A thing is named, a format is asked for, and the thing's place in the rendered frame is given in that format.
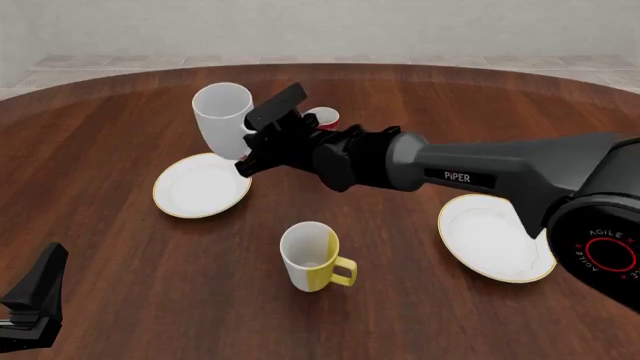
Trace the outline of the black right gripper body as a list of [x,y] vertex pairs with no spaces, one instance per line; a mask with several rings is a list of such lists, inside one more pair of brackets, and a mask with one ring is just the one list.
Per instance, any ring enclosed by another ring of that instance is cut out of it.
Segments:
[[293,168],[312,168],[314,143],[312,136],[318,131],[318,123],[305,119],[298,112],[288,112],[268,125],[276,126],[276,137],[269,146],[259,151],[251,150],[254,158],[277,158],[283,165]]

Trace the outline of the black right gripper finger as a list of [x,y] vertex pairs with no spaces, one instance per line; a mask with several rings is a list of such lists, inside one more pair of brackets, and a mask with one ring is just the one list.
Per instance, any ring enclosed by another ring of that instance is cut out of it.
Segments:
[[256,131],[252,134],[246,134],[243,137],[246,145],[252,151],[259,151],[260,149],[266,148],[272,143],[272,139],[276,137],[276,126],[275,125],[266,125],[264,128],[261,128],[259,131]]
[[239,175],[244,178],[250,178],[257,173],[271,170],[282,165],[282,161],[277,158],[254,158],[249,156],[242,158],[234,164]]

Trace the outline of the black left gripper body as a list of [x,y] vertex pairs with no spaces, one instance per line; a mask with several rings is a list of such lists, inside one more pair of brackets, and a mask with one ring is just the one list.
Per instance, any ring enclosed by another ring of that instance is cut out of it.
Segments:
[[0,320],[0,352],[50,348],[61,327],[62,311],[10,311]]

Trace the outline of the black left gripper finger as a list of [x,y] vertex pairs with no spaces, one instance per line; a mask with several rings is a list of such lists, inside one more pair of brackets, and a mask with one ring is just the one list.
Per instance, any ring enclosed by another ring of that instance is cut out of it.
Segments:
[[68,255],[60,243],[47,245],[27,274],[0,297],[11,317],[63,319],[61,290]]

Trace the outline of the tall white mug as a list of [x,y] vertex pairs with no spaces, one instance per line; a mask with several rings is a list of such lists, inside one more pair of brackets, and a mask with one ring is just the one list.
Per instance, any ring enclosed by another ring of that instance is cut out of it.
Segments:
[[200,89],[192,99],[198,128],[209,149],[222,158],[240,160],[249,155],[244,136],[254,134],[244,125],[254,109],[253,96],[237,83],[214,83]]

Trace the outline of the red mug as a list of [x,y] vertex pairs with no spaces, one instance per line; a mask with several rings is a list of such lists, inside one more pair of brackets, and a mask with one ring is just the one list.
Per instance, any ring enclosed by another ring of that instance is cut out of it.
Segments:
[[314,107],[303,113],[304,116],[314,114],[319,122],[318,128],[336,131],[339,125],[340,114],[332,107]]

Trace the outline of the white plate with gold rim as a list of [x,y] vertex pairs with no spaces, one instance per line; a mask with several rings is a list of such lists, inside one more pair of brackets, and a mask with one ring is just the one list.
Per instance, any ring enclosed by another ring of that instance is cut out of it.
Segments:
[[466,194],[449,200],[438,215],[438,230],[456,260],[495,281],[539,281],[557,265],[546,232],[530,237],[512,204],[500,197]]
[[183,158],[167,167],[155,181],[158,209],[176,218],[205,218],[239,203],[252,179],[240,176],[235,162],[212,152]]

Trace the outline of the white and yellow mug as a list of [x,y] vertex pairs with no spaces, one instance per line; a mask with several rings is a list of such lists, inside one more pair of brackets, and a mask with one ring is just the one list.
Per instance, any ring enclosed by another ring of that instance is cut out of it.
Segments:
[[307,293],[330,283],[351,287],[357,279],[357,263],[339,256],[337,233],[326,224],[304,221],[281,236],[279,251],[291,283]]

